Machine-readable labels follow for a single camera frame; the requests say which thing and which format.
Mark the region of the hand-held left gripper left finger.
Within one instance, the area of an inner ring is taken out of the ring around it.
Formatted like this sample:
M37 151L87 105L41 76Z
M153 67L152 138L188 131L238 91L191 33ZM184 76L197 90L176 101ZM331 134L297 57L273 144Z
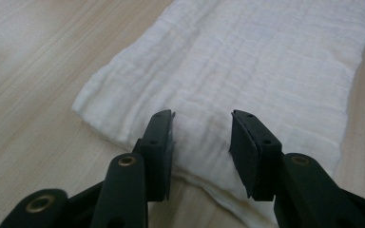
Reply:
M169 199L174 152L173 119L170 109L155 113L138 140L137 153L144 158L146 196L149 201Z

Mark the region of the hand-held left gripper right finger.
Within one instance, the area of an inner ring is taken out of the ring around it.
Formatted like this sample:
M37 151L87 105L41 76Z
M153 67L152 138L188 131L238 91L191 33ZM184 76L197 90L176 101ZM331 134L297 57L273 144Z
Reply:
M282 144L254 114L234 110L232 117L229 153L246 195L272 201Z

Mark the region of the white towel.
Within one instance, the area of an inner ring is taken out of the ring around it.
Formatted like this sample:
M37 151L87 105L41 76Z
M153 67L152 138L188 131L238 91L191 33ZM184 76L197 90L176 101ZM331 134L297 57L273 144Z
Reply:
M232 112L256 115L285 151L333 173L364 48L365 0L173 0L72 108L123 148L173 110L174 174L247 228L278 228L272 204L248 199L234 167Z

